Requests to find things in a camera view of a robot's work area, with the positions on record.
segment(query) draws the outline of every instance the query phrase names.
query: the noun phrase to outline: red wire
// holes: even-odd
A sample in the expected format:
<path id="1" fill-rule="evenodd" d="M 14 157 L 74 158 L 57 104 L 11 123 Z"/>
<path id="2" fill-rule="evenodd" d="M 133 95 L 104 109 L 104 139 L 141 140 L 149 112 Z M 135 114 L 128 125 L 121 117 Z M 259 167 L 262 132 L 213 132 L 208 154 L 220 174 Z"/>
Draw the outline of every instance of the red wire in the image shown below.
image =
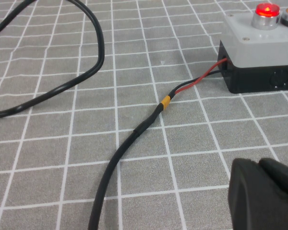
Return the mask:
<path id="1" fill-rule="evenodd" d="M 183 90 L 186 90 L 186 89 L 192 87 L 193 85 L 196 85 L 196 84 L 199 83 L 204 77 L 206 77 L 206 76 L 208 75 L 208 73 L 210 73 L 210 71 L 213 70 L 217 65 L 219 65 L 219 64 L 221 64 L 221 63 L 223 63 L 223 62 L 226 62 L 226 61 L 227 61 L 227 58 L 224 58 L 224 59 L 222 59 L 222 60 L 219 60 L 219 61 L 218 61 L 217 63 L 215 63 L 212 67 L 210 67 L 210 69 L 207 70 L 207 72 L 204 73 L 203 76 L 201 76 L 201 77 L 200 77 L 199 79 L 197 79 L 195 82 L 192 82 L 192 83 L 190 83 L 189 85 L 187 85 L 187 86 L 185 86 L 185 87 L 182 87 L 182 88 L 176 90 L 176 91 L 175 91 L 175 95 L 176 95 L 177 93 L 183 91 Z"/>

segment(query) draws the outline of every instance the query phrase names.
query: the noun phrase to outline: black power cord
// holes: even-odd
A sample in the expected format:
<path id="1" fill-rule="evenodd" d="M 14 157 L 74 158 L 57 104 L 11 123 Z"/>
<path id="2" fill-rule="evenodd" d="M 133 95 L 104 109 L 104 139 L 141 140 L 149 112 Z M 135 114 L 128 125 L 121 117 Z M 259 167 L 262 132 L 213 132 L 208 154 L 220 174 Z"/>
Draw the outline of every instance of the black power cord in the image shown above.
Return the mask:
<path id="1" fill-rule="evenodd" d="M 220 73 L 220 70 L 212 71 L 207 74 L 212 75 L 215 73 Z M 91 212 L 91 217 L 89 220 L 88 229 L 89 230 L 97 230 L 99 225 L 99 219 L 101 214 L 101 209 L 103 206 L 103 201 L 106 195 L 106 190 L 110 181 L 110 178 L 115 170 L 115 167 L 119 163 L 119 160 L 122 158 L 124 153 L 127 151 L 127 149 L 131 146 L 131 144 L 145 131 L 147 130 L 157 119 L 159 114 L 166 109 L 168 106 L 170 100 L 175 96 L 175 91 L 179 89 L 180 87 L 193 83 L 199 78 L 192 79 L 189 81 L 186 81 L 177 87 L 175 87 L 163 100 L 161 103 L 159 103 L 156 107 L 156 109 L 153 111 L 153 113 L 144 120 L 131 134 L 130 136 L 122 143 L 122 145 L 117 149 L 117 151 L 114 153 L 113 157 L 111 158 L 109 164 L 107 165 L 107 168 L 101 178 L 99 187 L 96 192 L 96 196 L 94 199 L 94 204 Z"/>
<path id="2" fill-rule="evenodd" d="M 36 0 L 24 0 L 21 4 L 19 4 L 1 23 L 0 23 L 0 32 L 22 11 L 24 10 L 28 5 L 30 5 L 32 2 Z M 76 77 L 75 79 L 68 81 L 65 84 L 62 84 L 58 86 L 57 88 L 39 96 L 36 97 L 28 102 L 25 102 L 21 105 L 15 106 L 13 108 L 7 109 L 0 111 L 0 118 L 10 116 L 16 113 L 19 113 L 25 109 L 28 109 L 34 105 L 37 105 L 45 100 L 48 100 L 51 97 L 54 97 L 58 95 L 61 92 L 64 92 L 65 90 L 81 83 L 82 81 L 90 78 L 93 76 L 95 73 L 97 73 L 100 68 L 102 67 L 104 60 L 105 60 L 105 44 L 104 44 L 104 38 L 102 34 L 102 30 L 100 27 L 100 24 L 97 20 L 97 18 L 94 16 L 94 14 L 90 11 L 90 9 L 85 6 L 82 2 L 79 0 L 67 0 L 77 6 L 80 10 L 82 10 L 88 18 L 91 20 L 93 23 L 95 30 L 96 30 L 96 35 L 97 35 L 97 42 L 98 42 L 98 60 L 97 63 L 89 69 L 87 72 L 81 74 L 80 76 Z M 207 74 L 212 75 L 215 73 L 221 72 L 220 70 L 212 71 Z M 132 134 L 122 143 L 122 145 L 117 149 L 113 157 L 111 158 L 104 174 L 103 177 L 100 181 L 95 199 L 94 199 L 94 204 L 89 220 L 89 230 L 97 230 L 98 229 L 98 224 L 100 220 L 100 214 L 101 214 L 101 209 L 103 206 L 103 201 L 105 198 L 106 190 L 110 181 L 110 178 L 114 172 L 115 167 L 117 166 L 119 160 L 122 158 L 126 150 L 131 146 L 131 144 L 144 132 L 146 131 L 157 119 L 159 114 L 166 109 L 168 106 L 170 100 L 176 95 L 176 90 L 179 89 L 180 87 L 193 83 L 198 78 L 186 81 L 177 87 L 175 87 L 169 94 L 166 96 L 161 103 L 158 104 L 154 112 L 146 119 L 144 120 L 133 132 Z"/>
<path id="3" fill-rule="evenodd" d="M 22 3 L 20 3 L 1 23 L 0 23 L 0 32 L 22 11 L 24 10 L 28 5 L 30 5 L 32 2 L 36 0 L 24 0 Z M 97 35 L 97 43 L 98 43 L 98 60 L 97 63 L 88 71 L 85 73 L 79 75 L 78 77 L 58 86 L 57 88 L 54 88 L 53 90 L 50 90 L 49 92 L 40 95 L 30 101 L 27 101 L 23 104 L 20 104 L 18 106 L 15 106 L 10 109 L 2 110 L 0 111 L 0 118 L 6 117 L 6 116 L 11 116 L 17 113 L 22 112 L 23 110 L 26 110 L 34 105 L 37 105 L 41 102 L 44 102 L 48 100 L 51 97 L 54 97 L 58 95 L 61 92 L 64 92 L 71 87 L 81 83 L 82 81 L 92 77 L 94 74 L 96 74 L 100 68 L 102 67 L 104 60 L 105 60 L 105 42 L 104 42 L 104 37 L 102 34 L 101 26 L 95 17 L 95 15 L 91 12 L 91 10 L 84 5 L 82 2 L 79 0 L 67 0 L 74 4 L 76 7 L 78 7 L 80 10 L 82 10 L 87 17 L 91 20 L 93 23 L 95 30 L 96 30 L 96 35 Z"/>

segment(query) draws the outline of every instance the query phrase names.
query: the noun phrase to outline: black box base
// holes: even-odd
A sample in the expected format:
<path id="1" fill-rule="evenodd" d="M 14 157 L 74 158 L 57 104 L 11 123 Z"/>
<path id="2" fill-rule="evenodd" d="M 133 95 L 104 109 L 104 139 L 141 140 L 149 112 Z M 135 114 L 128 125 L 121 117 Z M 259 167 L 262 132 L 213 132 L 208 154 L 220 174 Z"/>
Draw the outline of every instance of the black box base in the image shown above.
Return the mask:
<path id="1" fill-rule="evenodd" d="M 222 75 L 231 93 L 288 90 L 288 66 L 235 67 L 220 41 L 217 60 L 223 58 L 227 58 L 228 62 L 218 67 L 220 70 L 226 70 Z"/>

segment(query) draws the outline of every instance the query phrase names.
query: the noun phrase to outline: illuminated red button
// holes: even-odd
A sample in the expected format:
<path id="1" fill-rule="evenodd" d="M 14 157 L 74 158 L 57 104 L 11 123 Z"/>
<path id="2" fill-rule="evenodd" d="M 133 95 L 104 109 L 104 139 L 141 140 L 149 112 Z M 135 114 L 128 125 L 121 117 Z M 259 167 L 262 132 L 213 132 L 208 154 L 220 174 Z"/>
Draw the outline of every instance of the illuminated red button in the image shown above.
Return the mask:
<path id="1" fill-rule="evenodd" d="M 264 17 L 275 17 L 279 15 L 279 6 L 271 3 L 257 5 L 256 14 Z"/>

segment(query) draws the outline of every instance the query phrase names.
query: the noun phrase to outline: cutting mat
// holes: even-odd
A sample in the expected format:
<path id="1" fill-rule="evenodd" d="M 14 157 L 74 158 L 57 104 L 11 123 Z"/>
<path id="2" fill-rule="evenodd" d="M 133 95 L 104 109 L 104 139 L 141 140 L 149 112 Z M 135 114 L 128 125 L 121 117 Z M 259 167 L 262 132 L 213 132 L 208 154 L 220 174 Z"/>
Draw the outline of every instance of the cutting mat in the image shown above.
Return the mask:
<path id="1" fill-rule="evenodd" d="M 217 59 L 223 16 L 253 0 L 82 0 L 105 38 L 99 73 L 0 119 L 0 230 L 85 230 L 103 171 L 168 92 Z M 0 0 L 0 22 L 20 0 Z M 288 0 L 275 0 L 282 9 Z M 97 60 L 94 28 L 65 0 L 39 0 L 0 33 L 0 109 Z M 176 96 L 115 170 L 104 230 L 229 230 L 236 157 L 288 165 L 288 92 L 231 94 L 222 77 Z"/>

